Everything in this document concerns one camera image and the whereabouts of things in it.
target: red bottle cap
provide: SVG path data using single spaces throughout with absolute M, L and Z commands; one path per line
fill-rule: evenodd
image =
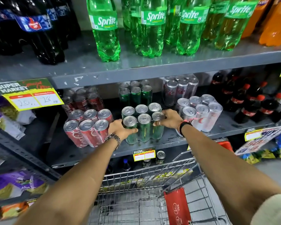
M 279 92 L 279 93 L 276 94 L 276 98 L 277 98 L 277 99 L 281 99 L 281 92 Z
M 260 87 L 265 87 L 268 83 L 266 81 L 262 81 Z
M 264 95 L 258 95 L 257 100 L 263 101 L 266 97 Z
M 249 85 L 249 84 L 245 84 L 245 85 L 243 86 L 243 89 L 244 89 L 244 90 L 248 90 L 250 86 L 251 86 L 251 85 Z

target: supermarket sign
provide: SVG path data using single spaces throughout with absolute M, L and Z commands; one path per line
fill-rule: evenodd
M 18 111 L 64 104 L 46 78 L 2 83 L 0 94 Z
M 270 127 L 261 130 L 261 137 L 250 140 L 241 146 L 236 152 L 236 155 L 242 155 L 258 151 L 263 145 L 272 140 L 281 133 L 281 126 Z

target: hand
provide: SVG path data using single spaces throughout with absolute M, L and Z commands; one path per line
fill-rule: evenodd
M 122 120 L 118 119 L 115 120 L 114 122 L 110 123 L 109 128 L 108 128 L 108 134 L 116 134 L 121 141 L 126 139 L 130 134 L 132 133 L 137 133 L 138 129 L 125 129 L 122 125 Z
M 178 129 L 180 123 L 183 122 L 183 119 L 175 110 L 172 109 L 163 110 L 162 113 L 165 114 L 166 118 L 161 121 L 154 122 L 153 123 L 154 126 L 163 125 L 168 128 Z

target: right hand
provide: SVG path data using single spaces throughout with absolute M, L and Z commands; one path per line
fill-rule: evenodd
M 183 119 L 175 110 L 172 109 L 163 110 L 162 113 L 165 114 L 166 118 L 161 121 L 154 122 L 153 123 L 154 126 L 163 125 L 171 129 L 178 129 L 181 122 L 183 122 Z

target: sleeve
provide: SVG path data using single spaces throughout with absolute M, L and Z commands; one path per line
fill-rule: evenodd
M 281 194 L 267 199 L 252 218 L 251 225 L 281 225 Z

